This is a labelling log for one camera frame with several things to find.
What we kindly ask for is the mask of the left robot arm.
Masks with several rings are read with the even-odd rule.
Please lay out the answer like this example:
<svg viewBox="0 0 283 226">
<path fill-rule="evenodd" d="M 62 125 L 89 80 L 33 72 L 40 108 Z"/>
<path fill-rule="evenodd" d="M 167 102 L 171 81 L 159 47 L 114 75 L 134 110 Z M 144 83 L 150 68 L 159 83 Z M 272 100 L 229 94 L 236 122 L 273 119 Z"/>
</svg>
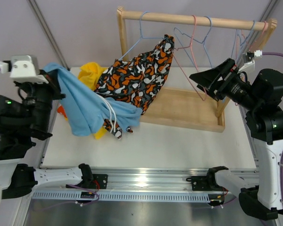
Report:
<svg viewBox="0 0 283 226">
<path fill-rule="evenodd" d="M 94 177 L 88 164 L 69 169 L 42 170 L 23 163 L 28 150 L 36 146 L 32 139 L 44 141 L 54 100 L 66 95 L 58 83 L 58 71 L 42 71 L 45 83 L 15 82 L 27 96 L 18 102 L 0 95 L 0 200 L 23 197 L 38 187 L 66 186 L 89 188 Z"/>
</svg>

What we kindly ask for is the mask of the light blue shorts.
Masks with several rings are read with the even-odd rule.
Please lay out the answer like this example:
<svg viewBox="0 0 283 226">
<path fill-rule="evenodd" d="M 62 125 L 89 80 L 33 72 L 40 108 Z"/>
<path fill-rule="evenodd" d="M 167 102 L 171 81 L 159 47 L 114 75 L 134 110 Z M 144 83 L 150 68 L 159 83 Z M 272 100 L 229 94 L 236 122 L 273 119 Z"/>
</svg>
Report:
<svg viewBox="0 0 283 226">
<path fill-rule="evenodd" d="M 116 121 L 121 129 L 139 126 L 142 109 L 111 97 L 101 97 L 57 63 L 48 63 L 43 70 L 47 73 L 57 71 L 61 93 L 66 95 L 60 104 L 73 135 L 82 137 L 94 134 L 102 128 L 105 119 Z"/>
</svg>

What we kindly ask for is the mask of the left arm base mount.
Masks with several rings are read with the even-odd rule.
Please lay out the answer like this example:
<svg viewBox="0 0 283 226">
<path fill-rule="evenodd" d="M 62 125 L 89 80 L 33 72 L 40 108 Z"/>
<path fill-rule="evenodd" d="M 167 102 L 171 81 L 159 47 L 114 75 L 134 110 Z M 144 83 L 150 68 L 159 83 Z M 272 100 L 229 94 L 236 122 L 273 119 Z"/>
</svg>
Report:
<svg viewBox="0 0 283 226">
<path fill-rule="evenodd" d="M 75 185 L 81 188 L 87 189 L 107 189 L 108 186 L 108 174 L 93 174 L 93 181 L 91 182 L 80 182 L 79 184 Z"/>
</svg>

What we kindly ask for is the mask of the orange red shorts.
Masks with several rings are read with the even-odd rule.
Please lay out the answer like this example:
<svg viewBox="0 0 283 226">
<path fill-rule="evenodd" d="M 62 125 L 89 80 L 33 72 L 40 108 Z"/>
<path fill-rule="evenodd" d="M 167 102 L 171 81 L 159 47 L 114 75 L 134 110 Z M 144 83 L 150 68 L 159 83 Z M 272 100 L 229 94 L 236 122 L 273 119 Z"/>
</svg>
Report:
<svg viewBox="0 0 283 226">
<path fill-rule="evenodd" d="M 60 115 L 62 115 L 64 117 L 65 120 L 68 120 L 67 115 L 65 113 L 65 110 L 63 108 L 62 105 L 59 105 L 57 108 L 57 113 L 59 113 Z"/>
</svg>

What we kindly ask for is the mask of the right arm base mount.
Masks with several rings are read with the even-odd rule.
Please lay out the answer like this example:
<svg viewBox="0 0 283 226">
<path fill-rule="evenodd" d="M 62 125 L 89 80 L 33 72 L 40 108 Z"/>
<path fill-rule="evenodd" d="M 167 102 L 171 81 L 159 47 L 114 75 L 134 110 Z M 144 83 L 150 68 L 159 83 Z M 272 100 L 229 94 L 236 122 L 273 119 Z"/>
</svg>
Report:
<svg viewBox="0 0 283 226">
<path fill-rule="evenodd" d="M 191 176 L 186 178 L 191 183 L 193 191 L 223 191 L 223 188 L 216 183 L 214 176 L 207 174 L 205 176 Z"/>
</svg>

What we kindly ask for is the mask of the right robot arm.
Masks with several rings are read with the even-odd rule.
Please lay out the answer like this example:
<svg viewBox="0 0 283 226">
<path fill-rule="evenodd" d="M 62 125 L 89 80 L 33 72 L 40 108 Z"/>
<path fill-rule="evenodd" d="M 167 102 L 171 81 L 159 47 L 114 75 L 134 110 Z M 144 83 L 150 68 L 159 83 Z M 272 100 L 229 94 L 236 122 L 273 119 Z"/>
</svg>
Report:
<svg viewBox="0 0 283 226">
<path fill-rule="evenodd" d="M 199 89 L 219 101 L 225 97 L 247 110 L 246 124 L 259 148 L 259 184 L 252 185 L 227 167 L 210 168 L 206 185 L 223 188 L 238 200 L 248 216 L 268 221 L 283 215 L 283 73 L 262 69 L 250 83 L 233 59 L 219 66 L 190 75 Z"/>
</svg>

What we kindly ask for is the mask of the pink wire hanger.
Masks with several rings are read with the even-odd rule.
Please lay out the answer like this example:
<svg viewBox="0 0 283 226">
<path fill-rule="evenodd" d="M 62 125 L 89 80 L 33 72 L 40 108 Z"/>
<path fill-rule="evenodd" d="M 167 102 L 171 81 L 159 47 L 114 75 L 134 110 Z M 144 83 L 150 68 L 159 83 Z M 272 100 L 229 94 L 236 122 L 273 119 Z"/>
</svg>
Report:
<svg viewBox="0 0 283 226">
<path fill-rule="evenodd" d="M 242 48 L 242 51 L 241 51 L 241 53 L 240 53 L 239 56 L 238 56 L 238 61 L 237 61 L 237 62 L 242 61 L 242 55 L 243 55 L 243 53 L 249 52 L 250 48 L 251 48 L 251 47 L 254 45 L 254 43 L 257 41 L 257 38 L 256 38 L 257 33 L 259 33 L 259 34 L 260 34 L 260 37 L 261 37 L 262 34 L 265 32 L 266 28 L 268 27 L 268 24 L 267 24 L 266 21 L 264 21 L 263 23 L 264 23 L 263 30 L 261 30 L 261 31 L 255 31 L 255 30 L 253 29 L 252 34 L 250 35 L 250 38 L 249 38 L 249 42 L 248 42 L 248 44 L 246 44 L 246 45 Z"/>
<path fill-rule="evenodd" d="M 191 38 L 190 38 L 190 42 L 189 42 L 189 45 L 188 46 L 183 46 L 181 45 L 180 47 L 178 48 L 174 48 L 175 51 L 179 51 L 181 49 L 183 49 L 186 53 L 186 55 L 188 56 L 188 58 L 190 59 L 190 61 L 192 62 L 192 64 L 194 65 L 195 69 L 196 69 L 196 72 L 199 72 L 199 69 L 198 69 L 198 65 L 196 63 L 196 60 L 195 60 L 195 56 L 194 56 L 194 53 L 193 53 L 193 49 L 192 49 L 192 45 L 193 45 L 193 38 L 194 38 L 194 33 L 195 33 L 195 30 L 196 30 L 196 27 L 197 27 L 197 18 L 195 15 L 192 15 L 193 19 L 194 19 L 194 28 L 193 28 L 193 31 L 192 31 L 192 34 L 191 34 Z M 196 94 L 199 96 L 199 98 L 204 102 L 206 101 L 207 99 L 207 93 L 206 91 L 204 91 L 204 94 L 205 96 L 203 97 L 195 88 L 195 86 L 192 84 L 191 80 L 189 79 L 189 77 L 187 76 L 187 74 L 184 72 L 183 68 L 181 67 L 181 65 L 179 64 L 179 62 L 177 61 L 177 58 L 174 54 L 174 60 L 176 61 L 177 65 L 179 66 L 179 68 L 181 69 L 182 73 L 184 74 L 184 76 L 186 77 L 186 79 L 188 80 L 188 82 L 191 84 L 191 86 L 193 87 L 193 89 L 196 91 Z"/>
</svg>

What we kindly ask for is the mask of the yellow shorts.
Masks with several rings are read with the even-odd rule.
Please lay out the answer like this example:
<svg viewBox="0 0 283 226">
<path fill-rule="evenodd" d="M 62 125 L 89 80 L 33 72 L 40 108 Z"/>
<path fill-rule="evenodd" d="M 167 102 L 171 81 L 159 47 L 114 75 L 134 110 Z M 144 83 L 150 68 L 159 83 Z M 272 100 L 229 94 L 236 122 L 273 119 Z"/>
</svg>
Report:
<svg viewBox="0 0 283 226">
<path fill-rule="evenodd" d="M 106 67 L 101 67 L 96 62 L 88 62 L 80 67 L 78 80 L 82 82 L 89 89 L 94 91 L 100 76 L 107 70 Z"/>
</svg>

